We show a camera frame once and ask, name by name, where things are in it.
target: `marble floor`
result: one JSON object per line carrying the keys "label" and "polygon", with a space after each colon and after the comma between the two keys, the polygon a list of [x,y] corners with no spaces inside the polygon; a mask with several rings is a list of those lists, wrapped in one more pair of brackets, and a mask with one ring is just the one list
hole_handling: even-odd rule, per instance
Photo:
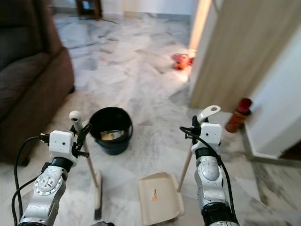
{"label": "marble floor", "polygon": [[[180,179],[190,141],[179,126],[189,126],[198,109],[187,107],[189,69],[175,71],[170,56],[187,52],[189,21],[143,14],[116,23],[78,20],[56,15],[55,24],[69,49],[75,71],[76,92],[69,95],[45,132],[67,131],[69,112],[80,110],[83,120],[107,106],[125,109],[134,124],[128,149],[117,156],[105,154],[90,135],[92,161],[103,174],[103,219],[116,226],[140,226],[137,180],[152,173],[174,173]],[[224,125],[229,113],[210,121]],[[230,174],[236,213],[241,226],[300,226],[301,169],[252,163],[244,157],[239,133],[222,135],[220,155]],[[19,167],[20,184],[39,174],[49,160],[40,143],[27,167]],[[182,187],[186,214],[160,226],[204,225],[196,200],[195,161],[191,161]],[[22,191],[24,206],[31,186]],[[11,197],[15,191],[13,168],[0,164],[1,225],[12,225]],[[69,173],[55,226],[94,223],[94,190],[86,160]]]}

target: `cable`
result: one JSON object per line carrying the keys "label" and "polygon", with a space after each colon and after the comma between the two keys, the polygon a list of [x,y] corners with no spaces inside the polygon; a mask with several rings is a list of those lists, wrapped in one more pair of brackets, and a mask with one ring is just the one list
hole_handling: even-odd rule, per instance
{"label": "cable", "polygon": [[227,179],[227,185],[228,185],[228,191],[229,191],[229,199],[230,199],[230,206],[231,206],[231,211],[232,211],[232,214],[233,214],[233,217],[234,217],[234,220],[236,221],[236,223],[238,223],[238,220],[237,220],[237,217],[236,217],[236,214],[235,214],[235,210],[234,210],[234,203],[233,203],[233,195],[232,195],[232,188],[231,188],[231,183],[230,183],[230,178],[229,178],[229,174],[228,174],[228,171],[224,165],[224,163],[222,162],[221,160],[221,157],[216,153],[216,151],[206,142],[204,141],[203,139],[201,139],[199,136],[191,133],[189,131],[189,128],[186,128],[186,127],[183,127],[181,126],[180,127],[180,130],[183,131],[184,133],[194,137],[195,139],[199,140],[200,142],[202,142],[203,144],[205,144],[211,151],[213,151],[217,161],[220,163],[220,165],[222,166],[222,169],[224,170],[224,173],[226,175],[226,179]]}
{"label": "cable", "polygon": [[16,215],[16,210],[15,210],[15,199],[16,199],[16,196],[18,194],[20,194],[20,191],[26,187],[27,185],[29,185],[30,183],[32,183],[33,181],[35,181],[36,179],[38,178],[35,177],[34,179],[28,181],[27,183],[23,184],[20,188],[17,189],[17,191],[14,193],[13,195],[13,198],[11,200],[11,211],[13,212],[13,218],[14,218],[14,225],[17,226],[18,225],[18,220],[17,220],[17,215]]}
{"label": "cable", "polygon": [[[21,156],[21,153],[25,147],[25,145],[31,141],[31,140],[35,140],[35,139],[40,139],[40,137],[36,136],[36,137],[30,137],[28,138],[27,140],[24,141],[24,143],[22,144],[19,152],[18,152],[18,155],[16,157],[16,161],[15,161],[15,165],[14,165],[14,176],[15,176],[15,185],[16,185],[16,190],[18,191],[19,189],[19,180],[18,180],[18,172],[17,172],[17,166],[18,166],[18,162],[19,162],[19,158]],[[22,217],[23,215],[23,206],[22,206],[22,199],[21,199],[21,194],[20,194],[20,191],[17,193],[17,196],[18,196],[18,203],[19,203],[19,215],[20,215],[20,218]]]}

